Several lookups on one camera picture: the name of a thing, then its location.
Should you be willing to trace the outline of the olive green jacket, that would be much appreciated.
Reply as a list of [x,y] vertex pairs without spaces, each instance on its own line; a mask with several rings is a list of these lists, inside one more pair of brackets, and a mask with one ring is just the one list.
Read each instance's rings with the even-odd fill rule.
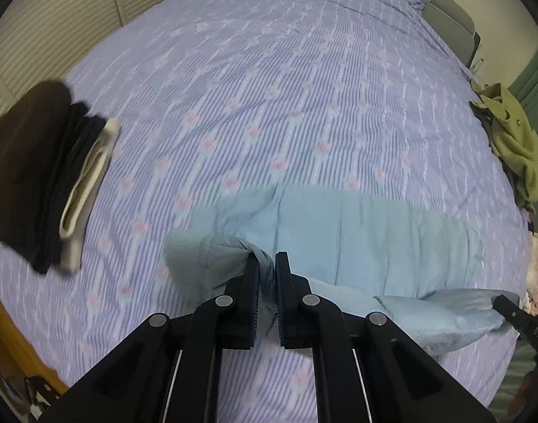
[[500,159],[512,185],[516,205],[533,213],[538,202],[538,135],[520,101],[502,84],[486,87],[471,81],[476,99],[470,102],[493,154]]

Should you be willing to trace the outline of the light blue padded pants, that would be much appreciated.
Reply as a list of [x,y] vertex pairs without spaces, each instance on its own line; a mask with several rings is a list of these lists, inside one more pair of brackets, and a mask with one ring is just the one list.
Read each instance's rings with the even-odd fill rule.
[[433,210],[355,191],[309,186],[246,190],[194,209],[174,229],[164,259],[192,307],[261,268],[263,336],[277,335],[276,256],[345,313],[380,311],[432,356],[462,349],[510,325],[493,308],[497,291],[473,289],[484,247],[463,222]]

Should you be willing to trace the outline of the grey upholstered headboard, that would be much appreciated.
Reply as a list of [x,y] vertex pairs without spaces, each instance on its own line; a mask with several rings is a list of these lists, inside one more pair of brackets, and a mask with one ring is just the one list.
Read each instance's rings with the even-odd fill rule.
[[429,0],[422,16],[461,62],[470,67],[480,44],[473,18],[453,0]]

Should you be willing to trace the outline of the purple floral bed cover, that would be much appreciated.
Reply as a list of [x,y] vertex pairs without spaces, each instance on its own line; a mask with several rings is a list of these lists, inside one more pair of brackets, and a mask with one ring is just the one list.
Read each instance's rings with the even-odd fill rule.
[[0,245],[0,300],[74,385],[144,319],[192,312],[163,257],[194,209],[266,187],[355,191],[479,234],[473,289],[521,293],[529,232],[470,102],[468,69],[424,20],[378,0],[164,0],[67,75],[121,127],[81,268],[45,275]]

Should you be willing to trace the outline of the white louvered wardrobe doors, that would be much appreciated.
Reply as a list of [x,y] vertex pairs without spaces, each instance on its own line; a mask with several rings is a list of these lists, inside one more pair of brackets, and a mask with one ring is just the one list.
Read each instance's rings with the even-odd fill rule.
[[13,0],[0,18],[0,115],[161,1]]

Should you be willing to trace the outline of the black folded garment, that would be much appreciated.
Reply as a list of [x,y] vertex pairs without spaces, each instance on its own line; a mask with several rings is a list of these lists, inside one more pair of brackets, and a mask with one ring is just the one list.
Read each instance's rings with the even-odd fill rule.
[[59,147],[50,159],[52,173],[43,197],[37,244],[30,259],[31,267],[38,274],[45,275],[58,261],[62,251],[59,230],[65,205],[105,124],[104,118],[90,116],[87,105],[82,101],[69,107],[65,134],[58,137]]

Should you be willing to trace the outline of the dark brown folded garment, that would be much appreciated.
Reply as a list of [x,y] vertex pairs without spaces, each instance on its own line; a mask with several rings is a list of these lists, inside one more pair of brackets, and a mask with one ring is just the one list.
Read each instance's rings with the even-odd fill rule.
[[42,81],[0,116],[0,243],[29,259],[39,245],[45,189],[67,131],[71,93]]

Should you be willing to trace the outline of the clear plastic bottle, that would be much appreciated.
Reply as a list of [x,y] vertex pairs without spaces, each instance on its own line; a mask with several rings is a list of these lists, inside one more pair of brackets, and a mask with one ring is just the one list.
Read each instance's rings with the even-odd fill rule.
[[472,74],[477,74],[478,70],[484,63],[484,58],[480,57],[479,59],[476,59],[476,61],[471,65],[470,71]]

